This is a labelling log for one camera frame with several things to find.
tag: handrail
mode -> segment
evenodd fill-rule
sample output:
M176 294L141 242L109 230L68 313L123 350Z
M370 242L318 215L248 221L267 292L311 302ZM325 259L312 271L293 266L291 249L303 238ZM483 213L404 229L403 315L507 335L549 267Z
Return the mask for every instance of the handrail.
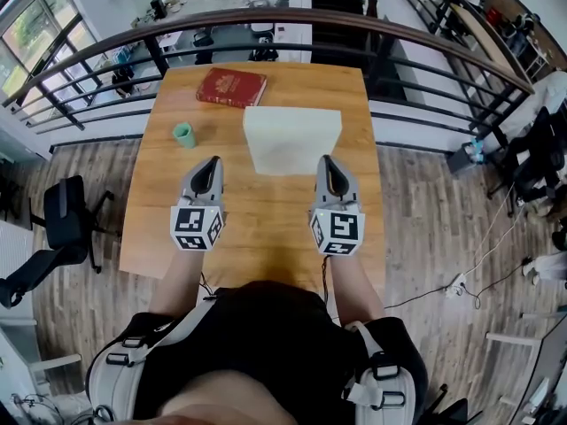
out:
M530 83L530 79L528 78L527 74L525 73L524 69L518 62L517 58L514 54L510 51L504 40L496 33L493 26L490 25L486 20L478 13L476 8L470 4L467 0L457 0L462 7L470 12L473 18L482 26L482 28L488 33L488 35L492 38L492 40L496 43L498 48L501 50L504 57L508 60L510 66L516 73L518 77L521 77L524 81Z
M434 50L439 50L453 57L460 58L474 66L478 66L479 68L486 70L488 73L494 74L525 93L533 93L530 82L524 79L525 76L519 77L507 68L497 65L492 60L478 58L473 55L472 52L463 48L459 44L425 33L421 30L347 12L300 8L253 8L201 12L199 14L192 14L183 19L148 27L135 28L110 38L106 38L101 42L97 42L96 44L92 44L89 47L78 51L63 61L58 62L50 69L39 73L28 81L21 89L16 91L16 93L4 100L3 106L5 107L16 99L26 95L30 89L41 84L52 75L64 71L68 67L83 60L125 44L154 38L157 35L164 35L192 28L258 22L326 24L378 32L381 35L417 43Z

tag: red book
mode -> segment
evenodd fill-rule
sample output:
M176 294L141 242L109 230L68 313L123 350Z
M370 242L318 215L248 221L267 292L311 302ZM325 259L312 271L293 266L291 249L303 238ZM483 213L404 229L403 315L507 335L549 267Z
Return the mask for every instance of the red book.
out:
M240 107L258 105L266 89L266 76L213 67L197 90L197 99Z

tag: wooden floor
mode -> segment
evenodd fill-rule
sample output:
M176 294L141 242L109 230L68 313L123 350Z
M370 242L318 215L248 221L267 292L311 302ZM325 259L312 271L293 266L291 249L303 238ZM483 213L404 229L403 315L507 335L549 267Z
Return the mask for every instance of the wooden floor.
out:
M105 205L101 224L120 228L139 141L91 143L57 149L47 164L12 168L10 175L25 186L33 209L40 213L43 191L60 178L81 174L88 205L104 189L116 195ZM485 199L487 184L496 178L489 169L477 168L461 179L450 176L440 155L394 148L378 149L386 233L386 305L450 283L473 266L473 254L495 215L504 194ZM496 243L512 220L503 211L487 238L484 253ZM552 251L552 228L544 221L522 217L499 249L467 281L477 292L506 275L526 255ZM35 231L36 246L43 230ZM57 392L83 389L84 373L98 350L116 336L130 316L146 309L156 282L118 270L120 242L95 236L95 253L104 258L104 270L94 274L88 264L60 268L34 291L39 344L45 358L79 352L76 367L51 370ZM509 406L498 404L505 396L519 400L533 364L524 347L487 344L485 333L543 336L555 323L521 321L521 312L552 312L567 304L562 283L541 282L537 287L521 275L486 291L480 310L468 296L445 299L434 293L389 309L406 322L423 355L431 378L431 396L442 383L449 386L445 404L467 397L472 412L485 410L484 424L507 424Z

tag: balcony railing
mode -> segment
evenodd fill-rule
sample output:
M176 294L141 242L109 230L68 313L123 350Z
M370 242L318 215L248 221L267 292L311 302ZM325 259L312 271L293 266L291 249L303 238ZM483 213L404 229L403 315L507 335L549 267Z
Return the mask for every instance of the balcony railing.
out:
M292 24L310 24L312 26L333 27L334 30L341 30L348 27L350 30L361 30L367 34L369 42L364 50L356 50L347 47L341 47L333 44L296 44L296 43L229 43L223 45L209 45L206 47L194 47L191 49L175 50L164 52L159 47L158 37L168 33L203 29L206 27L219 27L239 24L251 23L292 23ZM376 45L370 42L370 39L378 39L377 47L371 49L370 45ZM495 80L501 81L504 90L498 92L489 86L477 83L476 81L461 77L458 73L451 73L426 64L410 61L405 58L399 58L392 54L392 45L396 40L403 40L409 43L419 44L431 50L443 53L451 61L458 61L466 65L466 67L474 67L483 74L490 74ZM109 50L119 48L120 46L131 43L143 43L147 48L147 55L129 60L124 63L117 63L103 68L99 68L92 73L87 73L73 81L69 81L55 89L46 89L43 85L47 79L57 73L65 71L67 68L78 63L93 59ZM116 120L116 124L120 124L120 118L150 113L151 109L120 109L123 104L134 103L137 101L152 100L156 93L140 94L139 96L131 96L123 99L114 99L110 102L102 102L83 107L73 108L71 103L84 97L94 97L100 93L118 89L127 85L139 85L148 82L159 82L167 73L170 66L169 62L172 58L186 58L196 54L206 52L227 52L227 51L250 51L250 50L305 50L311 52L333 53L343 56L352 56L361 58L363 62L362 73L365 80L369 98L402 104L426 111L435 112L438 115L444 115L453 119L464 120L468 124L467 128L457 128L455 130L466 134L484 138L492 133L498 125L507 118L523 101L532 93L532 87L526 80L524 74L517 74L515 71L503 68L488 58L480 58L470 50L463 46L449 42L438 36L431 35L424 31L415 30L413 28L404 27L402 25L385 22L369 17L353 15L345 12L332 12L326 10L305 10L297 8L259 8L259 9L238 9L226 10L218 12L204 12L189 16L185 19L179 19L168 23L141 27L128 32L124 32L107 38L101 42L93 44L86 49L80 50L72 57L55 64L49 69L44 70L30 81L28 81L14 95L10 96L3 102L4 107L8 107L11 112L21 120L22 125L28 126L36 134L44 134L47 132L58 131L63 128L76 127L77 130L83 130L86 125L96 124L100 120ZM143 63L155 65L155 73L145 77L134 77L132 80L122 83L109 84L99 87L91 91L85 91L79 95L67 97L66 99L57 98L56 94L67 87L71 87L76 83L85 81L105 73L112 73L125 66L135 66ZM404 66L426 71L434 75L441 76L445 79L454 81L454 84L460 84L462 87L469 87L482 92L485 99L479 102L470 98L468 94L456 95L447 92L445 89L436 89L426 87L411 81L402 81L397 76L388 73L395 67ZM392 96L386 96L384 89L392 88L413 89L423 93L430 93L438 97L442 97L448 101L455 101L466 104L471 110L469 114L459 113L448 110L445 106L431 106L419 102L411 102L407 99L401 99ZM24 99L30 90L38 90L41 95L24 103ZM40 100L47 99L49 105L40 111L27 112L30 106L37 104ZM112 109L116 105L117 111L104 115L87 115L88 111L98 109ZM45 120L37 120L36 114L39 112L51 111L53 113Z
M522 78L525 82L530 82L524 69L518 63L517 58L507 47L506 43L501 39L494 28L486 21L484 15L477 11L477 8L471 5L467 0L407 0L408 3L416 10L417 15L422 20L428 31L434 35L444 35L451 37L451 39L460 44L465 49L477 49L477 55L491 59L492 61L507 64L514 71L514 73ZM462 7L462 12L455 12L452 10L451 3ZM463 20L462 15L469 16L469 20ZM469 30L465 36L454 30L451 27L451 18L453 23L458 20L463 27L466 28L467 24L473 19L480 26L479 35L474 30ZM490 44L493 48L491 50L486 48ZM489 75L486 71L476 70L471 68L470 65L463 63L454 58L447 57L449 65L452 67L453 72L463 78L468 78L476 83L483 83L483 89L477 89L476 92L471 94L471 89L467 88L464 82L462 84L462 91L470 100L476 104L488 106L492 109L498 109L501 102L505 102L504 97L514 98L518 94L515 90L509 87L505 81L501 81L498 77ZM492 99L494 93L499 95L499 98ZM478 120L482 120L489 124L500 124L499 119L494 117L494 114L475 111L478 107L473 105L473 112Z

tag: shoulder strap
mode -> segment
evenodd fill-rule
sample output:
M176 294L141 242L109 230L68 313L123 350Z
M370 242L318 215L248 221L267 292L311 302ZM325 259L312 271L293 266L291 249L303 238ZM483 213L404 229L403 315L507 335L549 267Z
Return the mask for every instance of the shoulder strap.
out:
M369 356L369 369L346 385L343 399L356 404L356 425L410 425L416 405L411 374L384 353L361 322L346 326L358 331Z
M89 378L90 403L99 412L99 421L132 419L145 360L155 348L176 344L187 338L214 305L206 300L191 310L176 326L156 329L165 335L155 344L148 336L127 337L100 352L93 361Z

